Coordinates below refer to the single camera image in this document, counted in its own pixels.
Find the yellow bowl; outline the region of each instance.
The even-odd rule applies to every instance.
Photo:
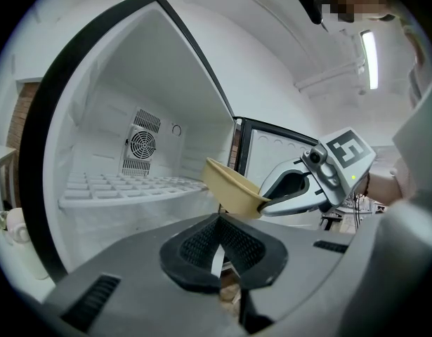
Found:
[[[231,168],[208,158],[202,180],[230,213],[249,218],[260,218],[258,207],[269,199],[258,195],[259,187]]]

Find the white table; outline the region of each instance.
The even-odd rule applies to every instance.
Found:
[[[16,208],[16,200],[14,195],[14,156],[16,150],[11,147],[0,145],[0,168],[9,162],[10,170],[10,195],[11,195],[11,206]],[[0,211],[4,210],[4,202],[2,201],[2,193],[0,190]]]

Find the open refrigerator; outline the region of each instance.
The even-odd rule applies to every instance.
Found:
[[[235,169],[257,185],[317,143],[233,116],[166,0],[124,0],[90,22],[47,71],[22,137],[22,208],[53,280],[124,237],[217,212],[200,173],[207,157],[228,165],[236,130]]]

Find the white wire shelf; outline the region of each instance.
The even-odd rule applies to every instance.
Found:
[[[208,190],[190,178],[131,177],[119,175],[69,174],[67,187],[59,199],[60,208],[106,207],[173,199]]]

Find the textured black pad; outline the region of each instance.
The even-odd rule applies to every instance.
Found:
[[[220,279],[211,266],[221,245],[240,274],[244,290],[270,286],[287,262],[283,243],[226,214],[214,214],[164,243],[163,271],[188,291],[218,293]]]

